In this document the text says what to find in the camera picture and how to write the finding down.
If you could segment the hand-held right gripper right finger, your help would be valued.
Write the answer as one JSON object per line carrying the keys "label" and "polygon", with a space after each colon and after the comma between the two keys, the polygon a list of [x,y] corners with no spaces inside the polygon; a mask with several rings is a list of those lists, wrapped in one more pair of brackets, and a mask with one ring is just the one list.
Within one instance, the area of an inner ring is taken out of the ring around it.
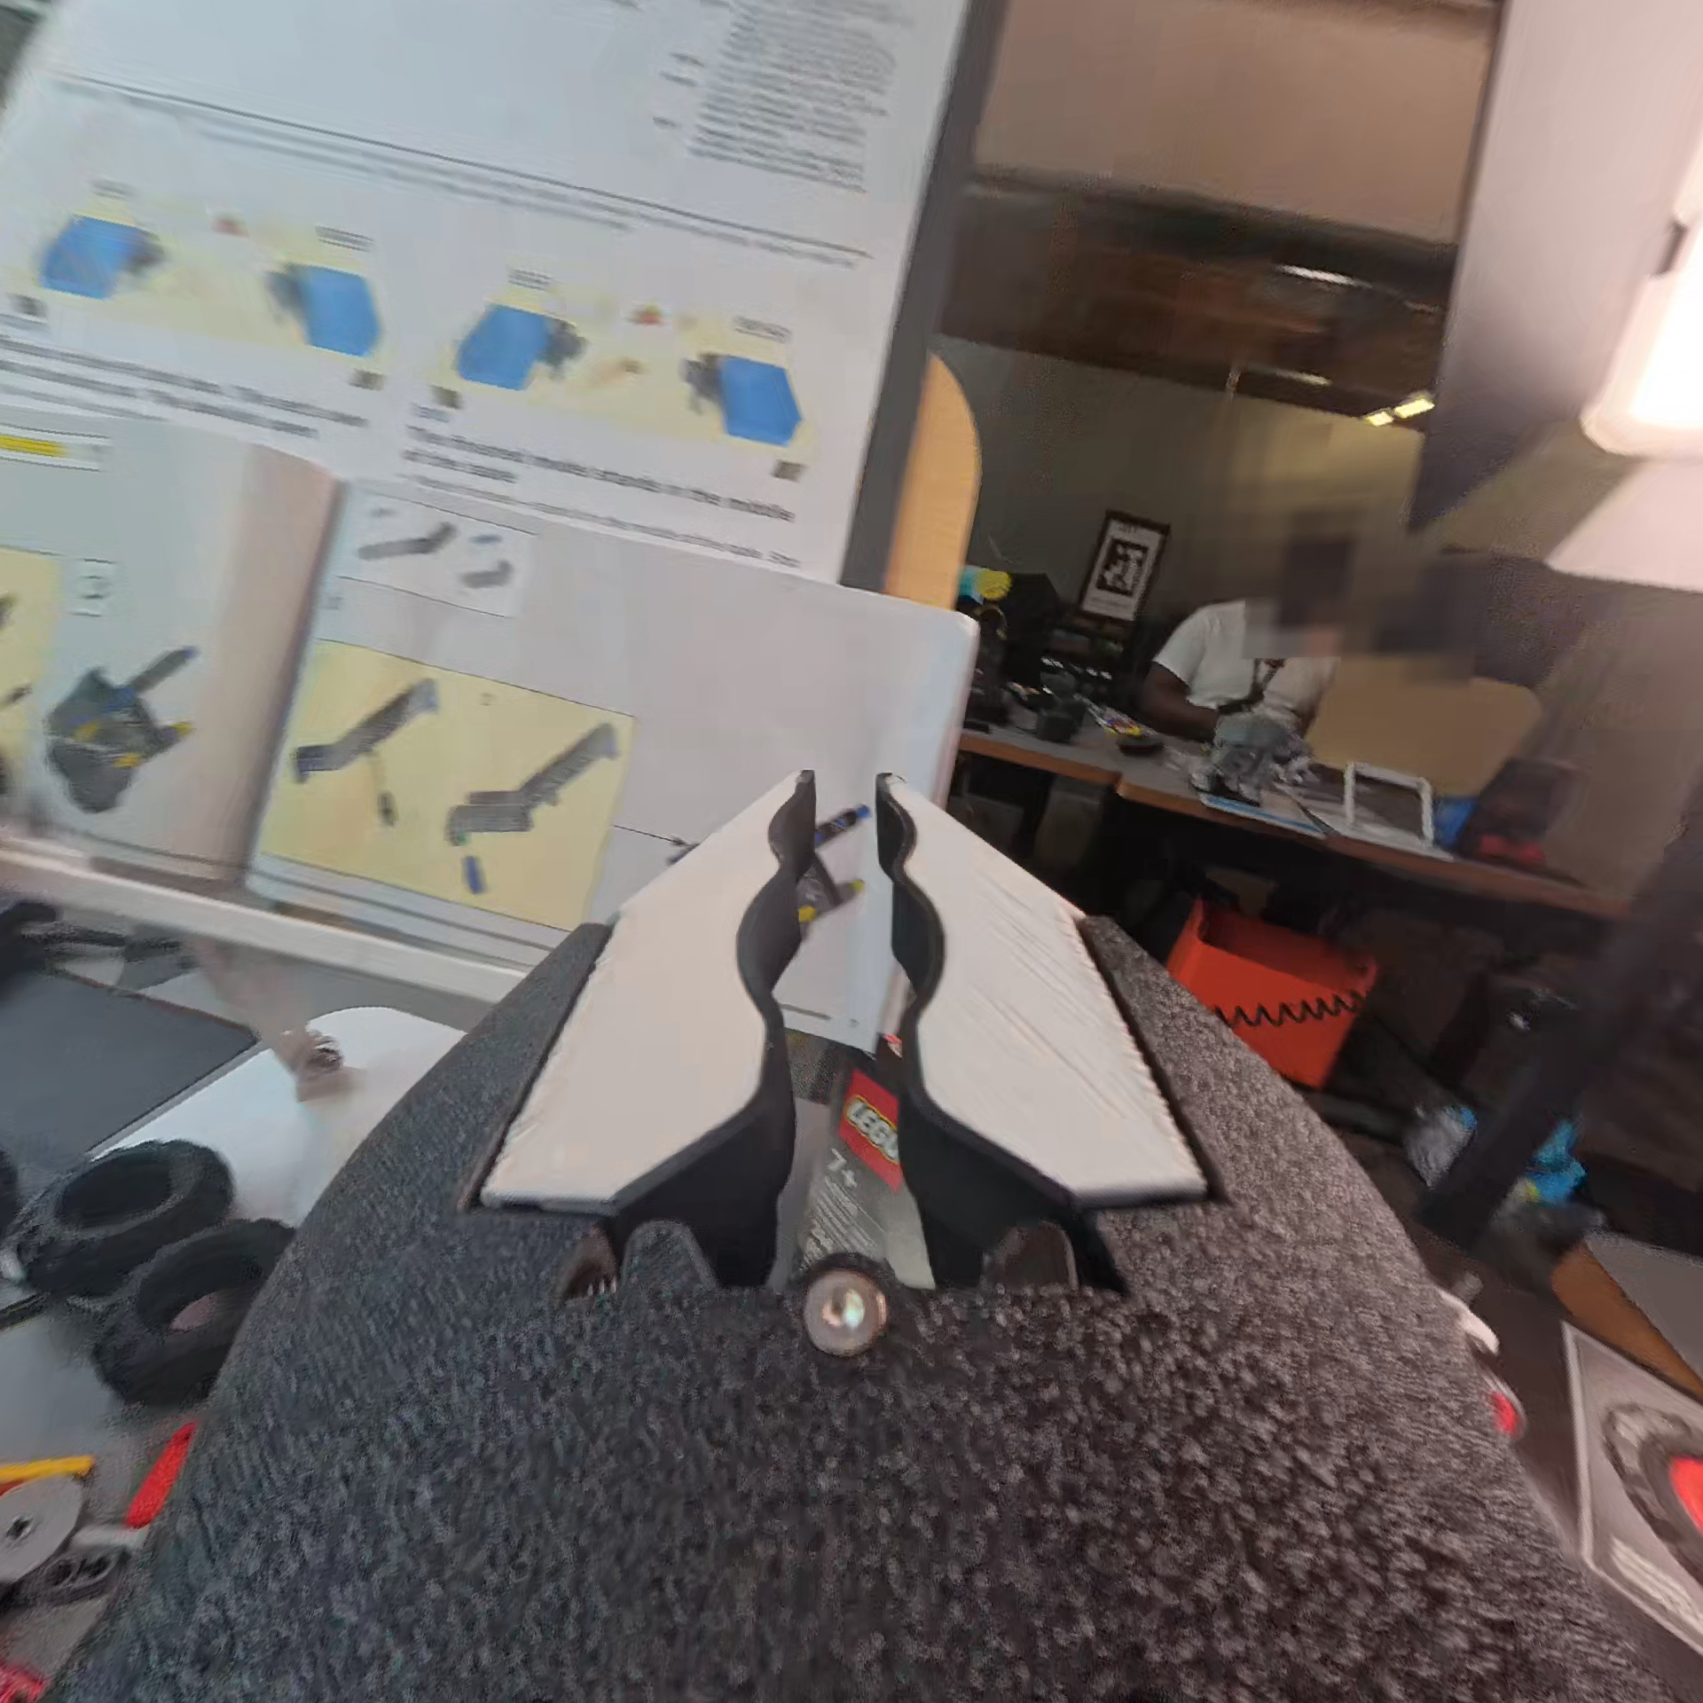
{"label": "hand-held right gripper right finger", "polygon": [[1199,1140],[1083,913],[901,777],[878,777],[898,1163],[936,1288],[1118,1288],[1106,1215],[1208,1201]]}

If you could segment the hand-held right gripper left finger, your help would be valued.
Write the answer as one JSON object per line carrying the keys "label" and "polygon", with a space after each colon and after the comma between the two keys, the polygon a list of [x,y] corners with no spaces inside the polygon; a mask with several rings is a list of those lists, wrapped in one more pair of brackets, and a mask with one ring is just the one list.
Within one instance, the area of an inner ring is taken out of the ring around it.
{"label": "hand-held right gripper left finger", "polygon": [[777,988],[815,831],[815,772],[785,772],[623,905],[482,1169],[482,1208],[594,1221],[613,1251],[673,1223],[724,1285],[769,1283],[795,1165]]}

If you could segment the toy instruction booklet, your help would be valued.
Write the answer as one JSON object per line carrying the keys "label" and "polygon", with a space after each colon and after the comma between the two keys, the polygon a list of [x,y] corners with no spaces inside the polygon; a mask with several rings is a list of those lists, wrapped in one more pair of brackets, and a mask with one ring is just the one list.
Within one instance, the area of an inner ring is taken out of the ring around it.
{"label": "toy instruction booklet", "polygon": [[781,1018],[874,1047],[966,619],[149,417],[6,404],[1,487],[6,879],[494,1002],[809,770]]}

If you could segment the background office desk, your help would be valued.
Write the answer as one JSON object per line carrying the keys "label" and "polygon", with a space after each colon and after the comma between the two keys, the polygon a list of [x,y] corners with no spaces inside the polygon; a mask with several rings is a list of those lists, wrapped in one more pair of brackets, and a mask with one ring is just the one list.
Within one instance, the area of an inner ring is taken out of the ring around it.
{"label": "background office desk", "polygon": [[1160,756],[1122,756],[1117,738],[1097,724],[1080,729],[1068,742],[1047,742],[1012,729],[964,729],[958,753],[999,761],[1024,772],[1094,784],[1102,793],[1169,823],[1199,823],[1235,836],[1243,846],[1259,846],[1265,857],[1281,847],[1285,853],[1370,867],[1395,879],[1446,891],[1476,902],[1556,911],[1592,922],[1617,922],[1629,911],[1628,901],[1617,901],[1547,871],[1447,857],[1339,833],[1317,833],[1307,819],[1265,819],[1222,811],[1190,788],[1179,766]]}

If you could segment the printed task instruction sheet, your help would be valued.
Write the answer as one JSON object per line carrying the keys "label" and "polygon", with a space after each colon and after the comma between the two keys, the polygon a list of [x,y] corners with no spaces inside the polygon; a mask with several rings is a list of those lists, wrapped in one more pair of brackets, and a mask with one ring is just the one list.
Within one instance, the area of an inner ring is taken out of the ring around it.
{"label": "printed task instruction sheet", "polygon": [[878,576],[972,5],[46,5],[4,392]]}

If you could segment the toy set box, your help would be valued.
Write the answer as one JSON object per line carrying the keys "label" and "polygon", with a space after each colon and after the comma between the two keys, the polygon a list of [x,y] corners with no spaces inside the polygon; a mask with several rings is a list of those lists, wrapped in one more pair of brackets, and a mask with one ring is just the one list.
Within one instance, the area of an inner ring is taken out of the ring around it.
{"label": "toy set box", "polygon": [[899,1165],[894,1092],[857,1051],[819,1036],[787,1041],[797,1110],[787,1184],[792,1267],[852,1254],[885,1265],[909,1289],[931,1289],[922,1219]]}

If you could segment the orange crate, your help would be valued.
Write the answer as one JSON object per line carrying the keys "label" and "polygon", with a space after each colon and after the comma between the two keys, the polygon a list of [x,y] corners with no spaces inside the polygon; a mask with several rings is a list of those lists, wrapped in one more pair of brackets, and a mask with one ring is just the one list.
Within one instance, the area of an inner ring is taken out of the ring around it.
{"label": "orange crate", "polygon": [[1377,960],[1194,901],[1165,958],[1182,990],[1290,1084],[1324,1090],[1369,1003]]}

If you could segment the white book stand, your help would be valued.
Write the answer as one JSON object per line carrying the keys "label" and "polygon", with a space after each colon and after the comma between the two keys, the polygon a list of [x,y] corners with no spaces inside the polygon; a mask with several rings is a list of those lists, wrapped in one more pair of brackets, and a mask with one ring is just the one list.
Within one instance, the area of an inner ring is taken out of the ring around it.
{"label": "white book stand", "polygon": [[99,922],[186,946],[191,985],[254,1047],[93,1151],[188,1142],[215,1151],[240,1216],[295,1224],[381,1118],[521,980],[521,969],[406,944],[255,901],[99,865],[4,831],[4,881]]}

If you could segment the black white marker sign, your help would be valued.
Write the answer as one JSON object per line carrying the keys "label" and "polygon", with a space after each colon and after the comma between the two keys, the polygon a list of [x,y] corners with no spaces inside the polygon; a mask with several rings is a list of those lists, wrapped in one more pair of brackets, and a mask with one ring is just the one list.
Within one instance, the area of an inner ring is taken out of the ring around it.
{"label": "black white marker sign", "polygon": [[1102,516],[1076,613],[1106,624],[1133,624],[1155,584],[1172,539],[1167,524],[1117,509]]}

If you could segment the cardboard box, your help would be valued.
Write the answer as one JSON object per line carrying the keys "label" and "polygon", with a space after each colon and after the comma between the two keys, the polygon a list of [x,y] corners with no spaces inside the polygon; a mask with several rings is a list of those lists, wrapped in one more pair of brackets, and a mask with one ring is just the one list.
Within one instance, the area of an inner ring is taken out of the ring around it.
{"label": "cardboard box", "polygon": [[1420,777],[1442,796],[1476,796],[1521,753],[1540,714],[1529,687],[1366,655],[1338,665],[1307,742],[1328,768],[1369,764]]}

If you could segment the wooden display board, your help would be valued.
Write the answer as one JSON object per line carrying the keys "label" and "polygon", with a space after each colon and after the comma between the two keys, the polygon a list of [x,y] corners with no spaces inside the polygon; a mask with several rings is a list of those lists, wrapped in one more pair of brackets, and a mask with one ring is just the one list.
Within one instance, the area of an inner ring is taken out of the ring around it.
{"label": "wooden display board", "polygon": [[943,610],[957,604],[981,481],[981,440],[964,390],[939,354],[929,354],[883,595]]}

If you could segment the black toy tyre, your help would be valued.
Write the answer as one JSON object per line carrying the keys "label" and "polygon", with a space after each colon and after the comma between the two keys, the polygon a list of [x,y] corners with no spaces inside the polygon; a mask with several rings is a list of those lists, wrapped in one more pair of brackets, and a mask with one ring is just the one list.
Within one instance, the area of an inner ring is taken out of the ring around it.
{"label": "black toy tyre", "polygon": [[116,1148],[51,1184],[13,1227],[31,1289],[103,1299],[160,1251],[218,1227],[234,1201],[224,1160],[193,1142]]}
{"label": "black toy tyre", "polygon": [[143,1408],[204,1398],[291,1240],[286,1223],[233,1221],[160,1248],[118,1291],[91,1338],[100,1383]]}

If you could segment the pile of red white pieces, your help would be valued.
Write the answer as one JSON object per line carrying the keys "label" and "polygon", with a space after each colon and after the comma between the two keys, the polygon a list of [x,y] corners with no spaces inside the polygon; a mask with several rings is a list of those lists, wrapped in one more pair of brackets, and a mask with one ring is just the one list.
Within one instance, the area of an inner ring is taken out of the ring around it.
{"label": "pile of red white pieces", "polygon": [[79,1383],[4,1408],[4,1699],[40,1699],[137,1574],[202,1418]]}

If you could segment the printed sheet wheel picture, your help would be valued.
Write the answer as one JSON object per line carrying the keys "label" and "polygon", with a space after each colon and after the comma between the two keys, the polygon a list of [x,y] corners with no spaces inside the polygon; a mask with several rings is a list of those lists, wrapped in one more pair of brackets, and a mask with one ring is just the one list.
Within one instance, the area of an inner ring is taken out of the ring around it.
{"label": "printed sheet wheel picture", "polygon": [[1701,1265],[1608,1230],[1555,1269],[1585,1567],[1701,1649]]}

